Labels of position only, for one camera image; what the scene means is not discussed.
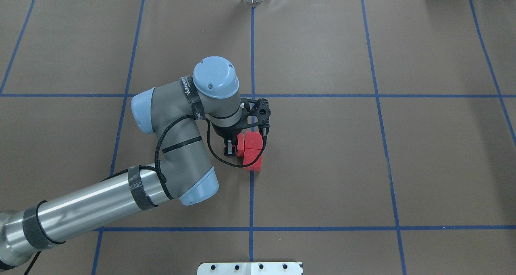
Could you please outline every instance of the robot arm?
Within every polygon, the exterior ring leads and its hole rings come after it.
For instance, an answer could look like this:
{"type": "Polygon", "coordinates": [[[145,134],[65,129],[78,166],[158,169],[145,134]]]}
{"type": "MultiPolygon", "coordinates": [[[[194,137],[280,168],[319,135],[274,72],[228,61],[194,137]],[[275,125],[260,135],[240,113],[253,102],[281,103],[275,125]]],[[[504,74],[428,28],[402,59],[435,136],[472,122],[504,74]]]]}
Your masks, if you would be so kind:
{"type": "Polygon", "coordinates": [[[25,211],[0,212],[0,272],[24,264],[37,251],[172,198],[192,205],[217,192],[217,177],[195,119],[210,115],[215,132],[225,141],[226,156],[234,156],[236,136],[244,128],[259,126],[266,139],[270,110],[265,99],[240,99],[234,67],[224,58],[205,58],[193,73],[131,101],[138,127],[156,133],[156,157],[162,152],[162,160],[131,167],[25,211]],[[258,122],[248,124],[249,116],[258,122]]]}

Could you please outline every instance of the red block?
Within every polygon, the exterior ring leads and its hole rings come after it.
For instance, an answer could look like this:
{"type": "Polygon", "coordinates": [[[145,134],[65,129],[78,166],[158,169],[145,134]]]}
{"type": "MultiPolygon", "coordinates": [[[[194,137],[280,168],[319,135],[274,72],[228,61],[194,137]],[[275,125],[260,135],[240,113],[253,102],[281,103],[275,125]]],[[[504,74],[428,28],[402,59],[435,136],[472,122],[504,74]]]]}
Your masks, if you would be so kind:
{"type": "Polygon", "coordinates": [[[245,149],[261,150],[263,147],[262,135],[258,132],[246,132],[245,149]]]}
{"type": "Polygon", "coordinates": [[[243,150],[245,149],[243,146],[245,145],[245,139],[243,138],[243,133],[238,134],[238,145],[236,145],[236,155],[238,157],[243,156],[243,150]]]}
{"type": "MultiPolygon", "coordinates": [[[[260,153],[260,150],[256,149],[246,149],[246,151],[243,153],[243,164],[249,164],[253,162],[254,159],[256,159],[256,156],[260,153]]],[[[245,170],[253,170],[253,171],[260,171],[262,168],[262,157],[258,159],[253,165],[247,166],[244,169],[245,170]]]]}

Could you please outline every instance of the blue joint cap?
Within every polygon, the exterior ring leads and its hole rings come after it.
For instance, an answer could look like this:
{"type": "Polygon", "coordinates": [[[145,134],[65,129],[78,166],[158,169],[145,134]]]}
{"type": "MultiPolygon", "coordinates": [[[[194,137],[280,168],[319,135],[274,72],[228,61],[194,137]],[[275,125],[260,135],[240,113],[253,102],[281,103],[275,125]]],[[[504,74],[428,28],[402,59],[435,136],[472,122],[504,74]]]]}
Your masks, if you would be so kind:
{"type": "Polygon", "coordinates": [[[211,198],[219,190],[219,181],[212,166],[210,170],[193,185],[187,192],[179,197],[183,205],[192,205],[211,198]]]}
{"type": "Polygon", "coordinates": [[[193,73],[197,89],[210,98],[225,99],[238,91],[235,67],[226,58],[207,57],[195,66],[193,73]]]}
{"type": "Polygon", "coordinates": [[[153,133],[151,123],[151,100],[156,87],[137,94],[131,100],[131,111],[138,128],[145,134],[153,133]]]}

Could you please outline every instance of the blue grid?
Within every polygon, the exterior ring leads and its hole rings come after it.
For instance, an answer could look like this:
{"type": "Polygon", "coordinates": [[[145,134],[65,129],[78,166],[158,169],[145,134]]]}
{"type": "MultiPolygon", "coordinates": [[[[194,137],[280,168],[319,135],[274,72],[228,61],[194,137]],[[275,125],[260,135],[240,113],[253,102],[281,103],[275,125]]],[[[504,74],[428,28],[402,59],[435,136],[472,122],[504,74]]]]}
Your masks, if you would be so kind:
{"type": "MultiPolygon", "coordinates": [[[[15,61],[16,53],[18,51],[18,47],[23,37],[23,33],[27,27],[29,18],[31,16],[31,12],[33,10],[35,0],[32,0],[31,6],[28,9],[27,16],[25,18],[24,24],[22,26],[20,35],[16,42],[14,51],[12,53],[11,59],[9,61],[7,70],[5,72],[4,78],[2,80],[2,85],[0,85],[0,97],[123,97],[122,102],[122,110],[120,113],[120,121],[118,124],[118,131],[114,145],[113,157],[111,161],[111,169],[110,174],[114,172],[114,165],[116,162],[117,152],[118,152],[118,144],[120,142],[120,132],[123,125],[123,117],[125,112],[125,107],[127,104],[127,98],[135,96],[135,94],[129,93],[129,86],[131,84],[131,74],[134,65],[134,58],[136,54],[136,48],[138,43],[138,35],[140,31],[141,19],[144,11],[144,3],[145,0],[141,0],[140,5],[140,13],[138,16],[138,25],[135,34],[135,40],[133,45],[133,51],[131,53],[131,61],[129,65],[129,72],[127,74],[127,83],[125,86],[125,92],[123,94],[4,94],[4,88],[7,83],[9,72],[15,61]]],[[[380,130],[383,141],[383,148],[385,152],[385,158],[387,160],[387,167],[389,170],[389,182],[391,186],[391,200],[393,205],[393,215],[395,220],[395,226],[374,226],[374,227],[255,227],[254,226],[254,172],[250,172],[250,190],[249,190],[249,227],[101,227],[96,229],[98,232],[98,240],[96,244],[96,252],[94,256],[94,263],[92,266],[92,275],[96,273],[96,266],[98,264],[98,257],[100,255],[101,243],[103,233],[111,232],[111,231],[121,231],[121,232],[139,232],[139,231],[166,231],[166,232],[175,232],[175,231],[247,231],[249,232],[249,260],[252,262],[254,259],[253,256],[253,232],[254,231],[396,231],[398,237],[398,248],[400,254],[400,262],[402,266],[402,273],[404,275],[407,274],[405,258],[403,252],[403,243],[402,243],[402,235],[401,231],[428,231],[428,230],[467,230],[467,229],[516,229],[516,225],[431,225],[431,226],[401,226],[399,224],[398,212],[396,207],[396,196],[394,191],[394,183],[392,179],[391,166],[389,161],[389,150],[387,147],[387,138],[385,135],[385,128],[383,126],[383,117],[381,112],[380,98],[498,98],[500,100],[501,106],[503,108],[503,112],[505,115],[505,119],[507,120],[507,125],[512,135],[512,139],[514,141],[514,145],[516,145],[516,135],[514,134],[514,129],[512,127],[509,114],[507,112],[507,108],[505,107],[505,98],[516,98],[516,95],[503,95],[498,86],[498,81],[496,80],[496,75],[491,65],[491,61],[485,48],[485,44],[483,42],[482,34],[479,27],[479,22],[476,17],[475,7],[473,5],[473,1],[470,0],[470,6],[472,11],[472,16],[475,22],[475,27],[477,29],[477,33],[479,35],[479,41],[481,47],[483,49],[483,53],[485,55],[486,62],[488,63],[489,70],[492,75],[492,79],[494,85],[496,87],[497,94],[496,95],[433,95],[433,94],[380,94],[378,92],[378,85],[376,82],[376,72],[374,67],[374,60],[372,54],[372,47],[369,37],[369,29],[367,25],[367,15],[365,9],[364,0],[361,0],[362,5],[362,13],[364,20],[364,29],[367,40],[367,49],[369,53],[369,62],[371,67],[372,81],[374,84],[374,94],[256,94],[255,86],[254,86],[254,10],[253,7],[251,9],[251,94],[242,95],[242,97],[250,97],[252,99],[260,98],[260,97],[269,97],[269,98],[374,98],[376,99],[377,110],[378,110],[378,119],[380,124],[380,130]]]]}

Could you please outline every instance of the light blue cap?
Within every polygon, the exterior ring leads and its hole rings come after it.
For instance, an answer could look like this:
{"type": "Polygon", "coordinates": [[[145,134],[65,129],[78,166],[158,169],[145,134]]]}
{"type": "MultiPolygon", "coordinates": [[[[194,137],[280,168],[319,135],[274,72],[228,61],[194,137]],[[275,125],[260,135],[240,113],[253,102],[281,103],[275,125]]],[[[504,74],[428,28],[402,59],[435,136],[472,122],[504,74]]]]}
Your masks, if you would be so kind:
{"type": "Polygon", "coordinates": [[[211,198],[219,190],[219,181],[212,168],[197,182],[188,189],[179,200],[183,205],[192,205],[211,198]]]}
{"type": "Polygon", "coordinates": [[[193,73],[193,83],[208,97],[225,99],[238,91],[235,67],[226,58],[207,57],[195,66],[193,73]]]}
{"type": "Polygon", "coordinates": [[[138,128],[145,134],[153,133],[151,123],[151,100],[156,87],[137,94],[131,100],[131,111],[138,128]]]}

